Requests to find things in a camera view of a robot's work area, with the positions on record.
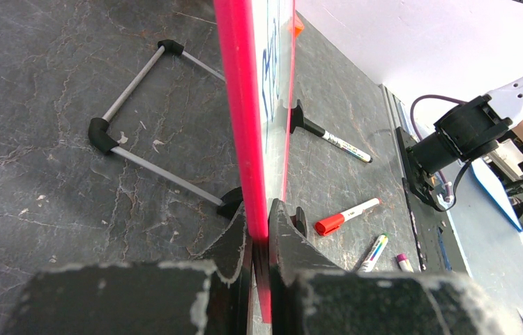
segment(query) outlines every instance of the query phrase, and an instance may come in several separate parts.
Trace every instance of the gray metal tube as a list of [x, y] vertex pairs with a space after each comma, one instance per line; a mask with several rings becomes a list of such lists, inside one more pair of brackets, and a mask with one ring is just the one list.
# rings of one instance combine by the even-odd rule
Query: gray metal tube
[[120, 147], [115, 147], [112, 149], [112, 152], [142, 166], [143, 168], [146, 168], [160, 175], [163, 178], [173, 181], [175, 184], [178, 184], [179, 186], [185, 188], [188, 191], [192, 191], [193, 193], [198, 194], [199, 196], [203, 197], [204, 199], [208, 200], [209, 202], [212, 202], [217, 206], [220, 206], [222, 204], [222, 200], [215, 197], [214, 195], [211, 195], [205, 190], [190, 184], [188, 181], [185, 181], [182, 178], [177, 177], [175, 174], [172, 174], [171, 172], [165, 171], [157, 165], [154, 165], [151, 162], [146, 161], [143, 158], [140, 158], [139, 156], [136, 156], [127, 150], [124, 150]]
[[222, 80], [223, 82], [226, 82], [225, 77], [223, 77], [220, 73], [214, 71], [210, 66], [207, 66], [206, 64], [202, 63], [201, 61], [199, 61], [198, 59], [193, 57], [191, 54], [188, 54], [187, 52], [184, 51], [181, 53], [181, 55], [185, 56], [187, 59], [193, 61], [196, 65], [200, 66], [204, 70], [210, 72], [212, 75], [214, 75], [218, 79]]
[[165, 52], [165, 47], [161, 46], [157, 50], [157, 52], [155, 52], [155, 54], [151, 57], [151, 59], [149, 59], [149, 62], [146, 63], [142, 70], [138, 72], [138, 75], [136, 75], [132, 82], [130, 82], [130, 84], [128, 85], [128, 87], [126, 87], [124, 92], [120, 94], [120, 96], [116, 99], [114, 104], [107, 110], [107, 112], [103, 115], [102, 119], [109, 122], [112, 119], [112, 117], [114, 117], [114, 115], [116, 114], [116, 112], [118, 112], [124, 101], [128, 99], [130, 94], [136, 89], [136, 86], [138, 86], [138, 84], [142, 81], [144, 76], [147, 73], [149, 73], [149, 71], [151, 70], [153, 65], [155, 65], [157, 60], [159, 60], [163, 52]]

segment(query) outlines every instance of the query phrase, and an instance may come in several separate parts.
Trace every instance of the gray marble surface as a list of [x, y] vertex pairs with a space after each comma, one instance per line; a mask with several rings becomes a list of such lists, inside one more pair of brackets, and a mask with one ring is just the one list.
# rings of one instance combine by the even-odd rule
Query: gray marble surface
[[[0, 329], [26, 280], [72, 262], [182, 260], [226, 226], [214, 208], [89, 144], [102, 116], [155, 50], [174, 38], [221, 70], [211, 1], [0, 1]], [[297, 41], [296, 97], [307, 116], [368, 151], [366, 165], [297, 130], [287, 202], [309, 224], [373, 197], [385, 205], [310, 240], [353, 269], [382, 232], [393, 257], [417, 256], [377, 86], [308, 22]], [[224, 84], [164, 57], [109, 133], [138, 156], [214, 195], [238, 186]]]

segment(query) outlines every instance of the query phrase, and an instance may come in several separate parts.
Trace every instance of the whiteboard stand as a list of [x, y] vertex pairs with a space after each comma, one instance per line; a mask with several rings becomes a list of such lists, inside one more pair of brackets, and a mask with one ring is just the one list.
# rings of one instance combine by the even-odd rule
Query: whiteboard stand
[[188, 54], [187, 52], [183, 51], [183, 45], [177, 43], [176, 41], [162, 40], [157, 43], [157, 47], [158, 49], [155, 52], [155, 54], [146, 63], [142, 70], [138, 72], [138, 75], [132, 80], [132, 82], [130, 82], [128, 87], [124, 89], [122, 94], [120, 94], [120, 96], [116, 99], [114, 104], [107, 110], [103, 117], [95, 117], [91, 119], [91, 123], [89, 124], [89, 141], [95, 148], [97, 148], [97, 150], [101, 151], [105, 155], [108, 155], [113, 152], [116, 155], [122, 156], [125, 159], [128, 159], [129, 161], [132, 161], [142, 166], [143, 168], [146, 168], [147, 170], [150, 170], [160, 175], [161, 177], [166, 178], [169, 181], [172, 181], [178, 186], [181, 186], [186, 190], [191, 191], [196, 195], [199, 195], [201, 198], [204, 198], [205, 200], [212, 202], [212, 204], [217, 206], [217, 214], [231, 220], [239, 205], [243, 201], [241, 187], [229, 191], [221, 198], [217, 198], [216, 196], [211, 195], [210, 193], [206, 192], [205, 190], [202, 190], [194, 184], [191, 184], [189, 181], [177, 177], [175, 174], [172, 174], [171, 172], [168, 172], [162, 169], [161, 167], [158, 167], [157, 165], [154, 165], [151, 162], [148, 162], [147, 160], [140, 158], [139, 156], [136, 156], [125, 149], [122, 149], [119, 143], [107, 134], [107, 129], [109, 128], [110, 121], [112, 120], [114, 115], [119, 111], [120, 107], [124, 104], [126, 99], [128, 99], [130, 94], [132, 94], [132, 92], [136, 89], [138, 84], [140, 84], [140, 82], [144, 79], [146, 74], [149, 73], [149, 71], [153, 68], [153, 65], [155, 65], [155, 63], [165, 52], [174, 54], [178, 57], [189, 59], [191, 62], [208, 71], [210, 74], [214, 75], [218, 79], [225, 81], [225, 77], [223, 77], [221, 74], [214, 71], [212, 68], [202, 63], [198, 59], [194, 58], [191, 54]]

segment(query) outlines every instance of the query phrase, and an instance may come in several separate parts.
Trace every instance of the marker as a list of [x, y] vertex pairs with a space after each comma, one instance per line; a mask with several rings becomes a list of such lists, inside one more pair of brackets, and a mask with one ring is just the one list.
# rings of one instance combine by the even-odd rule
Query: marker
[[340, 229], [340, 226], [344, 222], [348, 221], [351, 218], [357, 217], [358, 215], [364, 213], [367, 209], [377, 206], [378, 204], [381, 204], [381, 200], [379, 198], [374, 198], [368, 200], [367, 202], [364, 202], [363, 204], [359, 204], [358, 206], [352, 207], [347, 211], [343, 211], [334, 216], [324, 218], [323, 220], [320, 220], [317, 223], [315, 223], [315, 230], [321, 236], [329, 235], [332, 232], [335, 232], [336, 230]]
[[372, 245], [372, 249], [370, 249], [368, 256], [364, 259], [364, 262], [362, 262], [362, 265], [358, 270], [359, 272], [371, 272], [372, 269], [374, 269], [374, 266], [376, 265], [377, 260], [379, 260], [379, 257], [381, 257], [388, 241], [389, 235], [387, 233], [379, 236], [377, 241]]
[[411, 267], [411, 264], [409, 264], [409, 260], [407, 259], [407, 256], [404, 253], [400, 253], [399, 255], [397, 255], [397, 263], [399, 264], [399, 268], [401, 268], [401, 271], [414, 272], [414, 268]]
[[364, 161], [366, 163], [372, 163], [372, 157], [364, 151], [356, 148], [355, 146], [349, 144], [348, 142], [338, 138], [334, 134], [329, 133], [322, 127], [318, 126], [315, 122], [307, 119], [303, 113], [303, 108], [301, 107], [301, 101], [296, 101], [296, 107], [290, 109], [290, 133], [294, 133], [296, 127], [301, 127], [306, 131], [324, 139], [327, 142], [335, 145], [341, 150], [351, 154], [352, 156]]

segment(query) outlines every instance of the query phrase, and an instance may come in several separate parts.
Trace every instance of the purple cable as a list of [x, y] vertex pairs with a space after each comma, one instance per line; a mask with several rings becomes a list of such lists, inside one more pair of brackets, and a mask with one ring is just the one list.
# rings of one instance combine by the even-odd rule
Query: purple cable
[[[439, 96], [437, 94], [427, 94], [425, 96], [421, 96], [421, 97], [417, 98], [416, 100], [414, 100], [414, 103], [411, 104], [411, 108], [409, 109], [409, 118], [411, 120], [411, 126], [414, 127], [416, 135], [418, 136], [420, 141], [423, 139], [423, 137], [420, 134], [418, 127], [416, 126], [416, 118], [414, 117], [414, 109], [416, 108], [416, 105], [424, 99], [444, 100], [444, 101], [448, 101], [449, 103], [456, 103], [458, 105], [464, 105], [465, 103], [467, 103], [466, 101], [463, 101], [463, 100], [449, 98], [447, 96]], [[450, 186], [448, 185], [448, 182], [446, 181], [446, 177], [444, 177], [444, 173], [442, 173], [442, 171], [438, 171], [438, 173], [440, 174], [440, 179], [442, 179], [442, 184], [444, 185], [444, 188], [446, 189], [446, 198], [444, 198], [444, 201], [450, 202], [450, 193], [452, 192], [450, 190]]]

